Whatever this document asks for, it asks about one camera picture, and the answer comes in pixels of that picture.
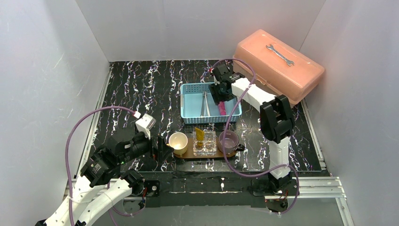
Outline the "pink toothpaste tube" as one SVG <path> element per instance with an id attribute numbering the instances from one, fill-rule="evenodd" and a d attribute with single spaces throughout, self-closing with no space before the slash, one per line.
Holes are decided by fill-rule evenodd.
<path id="1" fill-rule="evenodd" d="M 218 110 L 219 110 L 220 115 L 226 115 L 226 108 L 225 108 L 224 102 L 220 102 L 218 104 Z"/>

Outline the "cream yellow mug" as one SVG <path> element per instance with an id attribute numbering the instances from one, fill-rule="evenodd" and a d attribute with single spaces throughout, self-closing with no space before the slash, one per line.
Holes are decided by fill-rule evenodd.
<path id="1" fill-rule="evenodd" d="M 174 150 L 174 154 L 183 155 L 187 151 L 188 137 L 182 132 L 175 132 L 169 137 L 167 145 Z"/>

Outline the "brown wooden oval tray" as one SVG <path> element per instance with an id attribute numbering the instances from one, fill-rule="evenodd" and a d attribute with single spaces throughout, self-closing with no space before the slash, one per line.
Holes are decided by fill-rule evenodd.
<path id="1" fill-rule="evenodd" d="M 195 155 L 193 151 L 193 144 L 194 144 L 193 138 L 192 137 L 188 138 L 186 152 L 182 155 L 177 155 L 174 153 L 174 156 L 180 159 L 223 158 L 223 153 L 218 147 L 216 147 L 216 153 L 214 155 Z"/>

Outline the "light blue plastic basket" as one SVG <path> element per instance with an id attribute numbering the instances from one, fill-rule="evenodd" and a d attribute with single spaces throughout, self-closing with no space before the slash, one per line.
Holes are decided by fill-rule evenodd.
<path id="1" fill-rule="evenodd" d="M 237 99 L 225 102 L 226 115 L 220 115 L 218 105 L 213 101 L 210 94 L 209 85 L 205 83 L 186 83 L 180 87 L 180 113 L 185 124 L 202 123 L 226 123 L 229 114 L 237 103 Z M 207 92 L 207 101 L 210 110 L 210 116 L 207 116 L 206 108 L 204 116 L 201 117 L 202 92 Z"/>

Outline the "yellow toothpaste tube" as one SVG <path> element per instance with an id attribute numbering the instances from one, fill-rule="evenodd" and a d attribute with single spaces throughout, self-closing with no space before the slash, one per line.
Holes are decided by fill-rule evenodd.
<path id="1" fill-rule="evenodd" d="M 202 148 L 204 143 L 204 136 L 205 132 L 202 129 L 195 128 L 195 135 L 196 135 L 196 147 L 197 148 Z"/>

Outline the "clear plastic package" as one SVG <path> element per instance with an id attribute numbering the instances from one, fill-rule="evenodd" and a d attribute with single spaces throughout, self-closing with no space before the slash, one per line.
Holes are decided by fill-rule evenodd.
<path id="1" fill-rule="evenodd" d="M 212 156 L 217 152 L 216 133 L 215 131 L 205 130 L 204 139 L 197 139 L 196 130 L 193 131 L 193 154 L 194 156 Z"/>

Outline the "purple translucent cup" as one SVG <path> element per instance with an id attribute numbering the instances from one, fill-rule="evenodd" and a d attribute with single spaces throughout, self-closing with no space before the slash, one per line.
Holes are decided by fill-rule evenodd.
<path id="1" fill-rule="evenodd" d="M 217 147 L 221 152 L 223 152 L 223 144 L 226 155 L 231 155 L 235 152 L 242 152 L 245 150 L 245 146 L 239 143 L 239 136 L 232 130 L 225 130 L 219 135 Z"/>

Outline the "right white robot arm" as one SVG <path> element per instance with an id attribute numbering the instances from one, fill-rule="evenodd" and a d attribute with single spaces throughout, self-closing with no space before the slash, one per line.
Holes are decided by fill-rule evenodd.
<path id="1" fill-rule="evenodd" d="M 290 102 L 285 95 L 276 96 L 255 85 L 256 74 L 249 80 L 241 73 L 234 73 L 227 65 L 215 63 L 209 70 L 214 83 L 209 90 L 216 105 L 236 99 L 244 100 L 260 114 L 260 129 L 269 143 L 270 166 L 265 173 L 271 187 L 280 190 L 291 180 L 288 144 L 295 121 Z"/>

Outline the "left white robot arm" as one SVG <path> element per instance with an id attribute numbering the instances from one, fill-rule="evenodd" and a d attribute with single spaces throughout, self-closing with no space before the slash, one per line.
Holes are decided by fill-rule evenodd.
<path id="1" fill-rule="evenodd" d="M 38 226 L 90 226 L 117 202 L 130 195 L 140 197 L 142 210 L 146 195 L 157 196 L 158 182 L 146 182 L 136 170 L 120 172 L 123 164 L 146 153 L 162 157 L 174 150 L 162 137 L 158 147 L 144 132 L 122 132 L 111 135 L 88 158 L 75 184 L 52 216 L 38 221 Z"/>

